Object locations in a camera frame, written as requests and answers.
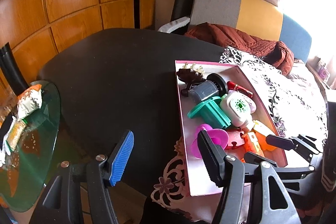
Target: glass side table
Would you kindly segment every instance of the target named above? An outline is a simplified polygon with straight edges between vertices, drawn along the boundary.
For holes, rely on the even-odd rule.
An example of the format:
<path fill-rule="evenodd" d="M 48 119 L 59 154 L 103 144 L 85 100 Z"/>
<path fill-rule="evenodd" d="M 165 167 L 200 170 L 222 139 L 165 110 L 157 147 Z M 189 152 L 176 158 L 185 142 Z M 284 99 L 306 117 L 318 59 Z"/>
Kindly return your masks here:
<path fill-rule="evenodd" d="M 0 198 L 14 211 L 25 212 L 38 199 L 44 186 L 60 121 L 60 98 L 57 88 L 47 81 L 41 84 L 42 107 L 26 118 L 26 127 L 16 151 L 12 153 L 11 165 L 0 168 Z"/>

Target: food package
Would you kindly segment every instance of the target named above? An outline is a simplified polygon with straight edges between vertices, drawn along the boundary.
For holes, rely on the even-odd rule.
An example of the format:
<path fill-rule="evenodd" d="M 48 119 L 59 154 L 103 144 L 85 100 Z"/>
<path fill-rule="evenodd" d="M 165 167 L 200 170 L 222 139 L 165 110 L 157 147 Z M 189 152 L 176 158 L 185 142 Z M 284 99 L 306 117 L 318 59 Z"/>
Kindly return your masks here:
<path fill-rule="evenodd" d="M 9 146 L 12 152 L 15 150 L 16 145 L 19 142 L 19 139 L 25 128 L 26 128 L 25 120 L 20 120 L 15 122 L 13 128 L 9 132 L 7 138 L 7 145 Z"/>
<path fill-rule="evenodd" d="M 11 151 L 10 151 L 8 145 L 7 145 L 7 138 L 9 136 L 10 131 L 14 127 L 15 123 L 16 123 L 16 118 L 14 116 L 11 116 L 9 130 L 7 131 L 7 133 L 3 137 L 2 146 L 1 146 L 1 149 L 0 149 L 0 167 L 2 167 L 3 164 L 5 164 L 6 153 L 8 155 L 11 154 Z"/>
<path fill-rule="evenodd" d="M 17 103 L 17 119 L 26 118 L 35 110 L 42 107 L 42 85 L 33 85 L 21 93 Z"/>

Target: round black tabletop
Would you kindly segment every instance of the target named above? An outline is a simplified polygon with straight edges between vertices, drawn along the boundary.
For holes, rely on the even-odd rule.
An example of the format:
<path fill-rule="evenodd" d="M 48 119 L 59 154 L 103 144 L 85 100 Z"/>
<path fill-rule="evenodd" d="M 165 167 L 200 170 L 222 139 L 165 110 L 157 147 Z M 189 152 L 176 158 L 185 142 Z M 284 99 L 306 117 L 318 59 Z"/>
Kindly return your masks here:
<path fill-rule="evenodd" d="M 107 29 L 60 52 L 39 72 L 58 88 L 70 134 L 95 157 L 134 133 L 123 181 L 150 195 L 181 136 L 175 60 L 218 62 L 223 48 L 175 34 Z"/>

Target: brown jacket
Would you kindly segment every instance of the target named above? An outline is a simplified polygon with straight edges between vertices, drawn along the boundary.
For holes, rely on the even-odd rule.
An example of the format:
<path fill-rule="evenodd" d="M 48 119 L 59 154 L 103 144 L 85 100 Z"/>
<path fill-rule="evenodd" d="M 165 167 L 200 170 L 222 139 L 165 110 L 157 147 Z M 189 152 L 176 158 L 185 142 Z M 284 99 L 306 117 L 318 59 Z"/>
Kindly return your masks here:
<path fill-rule="evenodd" d="M 284 76 L 293 67 L 294 54 L 282 41 L 263 40 L 232 27 L 210 23 L 195 26 L 185 36 L 253 54 L 281 70 Z"/>

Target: orange toy block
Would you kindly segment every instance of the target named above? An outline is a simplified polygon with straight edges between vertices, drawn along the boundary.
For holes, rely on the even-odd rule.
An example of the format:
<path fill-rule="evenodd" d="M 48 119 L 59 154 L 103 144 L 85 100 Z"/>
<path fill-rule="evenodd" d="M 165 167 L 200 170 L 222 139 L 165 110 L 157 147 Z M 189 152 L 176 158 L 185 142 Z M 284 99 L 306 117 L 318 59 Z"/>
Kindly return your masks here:
<path fill-rule="evenodd" d="M 273 151 L 276 149 L 275 146 L 269 145 L 266 143 L 266 137 L 268 135 L 275 135 L 271 129 L 265 126 L 262 122 L 254 120 L 254 127 L 252 129 L 257 136 L 258 142 L 262 150 Z"/>
<path fill-rule="evenodd" d="M 255 135 L 254 132 L 248 132 L 245 133 L 242 138 L 244 138 L 245 140 L 245 144 L 244 147 L 246 149 L 246 151 L 250 151 L 253 152 L 259 156 L 264 157 L 264 153 L 262 151 L 262 149 L 260 148 L 257 136 Z"/>

